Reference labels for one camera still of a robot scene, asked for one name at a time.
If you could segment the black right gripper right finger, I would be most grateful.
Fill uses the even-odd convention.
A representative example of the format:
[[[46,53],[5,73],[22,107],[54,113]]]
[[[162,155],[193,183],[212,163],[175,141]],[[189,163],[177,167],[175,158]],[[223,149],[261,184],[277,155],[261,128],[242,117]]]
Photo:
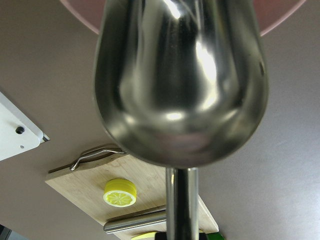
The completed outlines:
[[[207,234],[204,232],[199,233],[199,240],[208,240]]]

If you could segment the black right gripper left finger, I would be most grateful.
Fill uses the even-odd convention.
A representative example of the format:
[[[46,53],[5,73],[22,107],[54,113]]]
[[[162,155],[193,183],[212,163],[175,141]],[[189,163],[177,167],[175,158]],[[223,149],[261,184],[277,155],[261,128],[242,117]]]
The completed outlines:
[[[156,232],[154,235],[154,240],[167,240],[166,232]]]

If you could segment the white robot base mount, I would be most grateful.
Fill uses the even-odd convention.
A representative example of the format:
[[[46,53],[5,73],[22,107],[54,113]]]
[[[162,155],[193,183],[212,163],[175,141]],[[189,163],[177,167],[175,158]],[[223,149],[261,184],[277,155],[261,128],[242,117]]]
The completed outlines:
[[[50,138],[3,93],[0,94],[0,159],[37,148]]]

